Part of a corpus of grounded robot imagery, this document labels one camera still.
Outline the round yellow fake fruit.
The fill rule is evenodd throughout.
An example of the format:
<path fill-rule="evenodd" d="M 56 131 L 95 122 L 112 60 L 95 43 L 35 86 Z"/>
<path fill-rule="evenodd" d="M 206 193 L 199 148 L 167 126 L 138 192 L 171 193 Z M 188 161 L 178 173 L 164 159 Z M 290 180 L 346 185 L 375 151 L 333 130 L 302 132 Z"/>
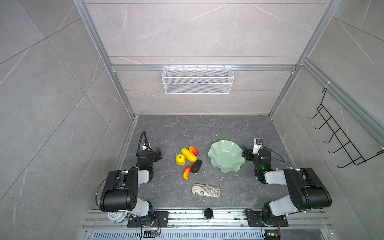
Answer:
<path fill-rule="evenodd" d="M 186 164 L 186 157 L 183 154 L 179 154 L 176 156 L 176 163 L 179 166 L 183 166 Z"/>

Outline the long yellow fake fruit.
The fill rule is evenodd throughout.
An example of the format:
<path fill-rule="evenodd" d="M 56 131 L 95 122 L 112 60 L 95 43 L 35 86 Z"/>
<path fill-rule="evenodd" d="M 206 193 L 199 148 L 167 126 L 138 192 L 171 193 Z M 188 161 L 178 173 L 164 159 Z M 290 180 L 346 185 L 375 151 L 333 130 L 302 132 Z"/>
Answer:
<path fill-rule="evenodd" d="M 198 160 L 198 158 L 189 149 L 183 148 L 181 150 L 181 153 L 182 153 L 182 155 L 184 155 L 186 160 L 188 160 L 192 163 L 194 163 Z"/>

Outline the red yellow fake mango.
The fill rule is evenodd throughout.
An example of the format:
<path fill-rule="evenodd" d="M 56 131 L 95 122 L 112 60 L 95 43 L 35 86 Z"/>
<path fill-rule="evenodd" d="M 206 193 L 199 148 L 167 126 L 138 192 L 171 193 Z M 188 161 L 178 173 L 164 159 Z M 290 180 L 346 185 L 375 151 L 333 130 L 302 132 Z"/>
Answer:
<path fill-rule="evenodd" d="M 190 166 L 186 167 L 184 173 L 183 173 L 183 179 L 189 180 L 190 174 L 191 174 L 192 168 Z"/>

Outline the red orange fake mango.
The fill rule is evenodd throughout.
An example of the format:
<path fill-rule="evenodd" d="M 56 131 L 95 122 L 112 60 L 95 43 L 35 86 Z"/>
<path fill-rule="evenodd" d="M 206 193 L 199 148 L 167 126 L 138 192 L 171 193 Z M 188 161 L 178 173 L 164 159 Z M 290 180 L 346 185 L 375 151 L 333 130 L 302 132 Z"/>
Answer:
<path fill-rule="evenodd" d="M 189 147 L 189 151 L 191 151 L 195 156 L 199 154 L 199 152 L 193 146 Z"/>

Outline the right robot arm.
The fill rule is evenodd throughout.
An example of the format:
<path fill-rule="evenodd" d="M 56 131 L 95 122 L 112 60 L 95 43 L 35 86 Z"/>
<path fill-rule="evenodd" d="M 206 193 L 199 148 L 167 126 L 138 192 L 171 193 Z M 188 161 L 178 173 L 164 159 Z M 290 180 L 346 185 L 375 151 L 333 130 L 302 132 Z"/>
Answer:
<path fill-rule="evenodd" d="M 286 186 L 289 192 L 285 197 L 266 202 L 261 211 L 245 210 L 247 218 L 257 226 L 285 227 L 283 220 L 287 215 L 331 206 L 331 195 L 313 169 L 273 170 L 271 151 L 265 147 L 257 152 L 243 147 L 242 157 L 253 162 L 255 176 L 262 184 Z"/>

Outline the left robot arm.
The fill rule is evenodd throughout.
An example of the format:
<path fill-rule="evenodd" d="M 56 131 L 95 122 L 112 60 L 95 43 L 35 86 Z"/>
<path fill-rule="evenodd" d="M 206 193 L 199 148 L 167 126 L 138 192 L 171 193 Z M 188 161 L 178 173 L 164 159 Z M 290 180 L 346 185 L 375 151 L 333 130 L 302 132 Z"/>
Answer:
<path fill-rule="evenodd" d="M 139 198 L 138 189 L 152 181 L 153 165 L 162 159 L 162 154 L 160 149 L 153 151 L 145 131 L 140 135 L 136 157 L 134 167 L 108 173 L 101 183 L 104 187 L 101 196 L 96 197 L 96 204 L 113 223 L 133 217 L 142 227 L 150 227 L 156 220 L 153 205 Z"/>

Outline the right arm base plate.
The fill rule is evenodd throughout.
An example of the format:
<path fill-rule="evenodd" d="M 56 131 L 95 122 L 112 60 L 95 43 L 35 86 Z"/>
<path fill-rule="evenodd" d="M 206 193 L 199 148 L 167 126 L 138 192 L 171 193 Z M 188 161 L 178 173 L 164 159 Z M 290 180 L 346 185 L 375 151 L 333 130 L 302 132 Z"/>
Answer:
<path fill-rule="evenodd" d="M 268 212 L 247 209 L 244 214 L 249 227 L 288 227 L 286 216 L 273 216 Z"/>

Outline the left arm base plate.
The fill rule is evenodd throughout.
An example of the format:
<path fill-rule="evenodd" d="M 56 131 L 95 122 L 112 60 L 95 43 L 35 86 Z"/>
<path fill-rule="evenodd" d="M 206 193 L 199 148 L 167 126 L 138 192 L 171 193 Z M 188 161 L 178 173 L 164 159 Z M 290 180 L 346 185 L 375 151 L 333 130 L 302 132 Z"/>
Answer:
<path fill-rule="evenodd" d="M 160 225 L 160 228 L 166 228 L 169 221 L 168 211 L 155 211 L 149 213 L 145 217 L 128 217 L 128 228 L 157 228 Z"/>

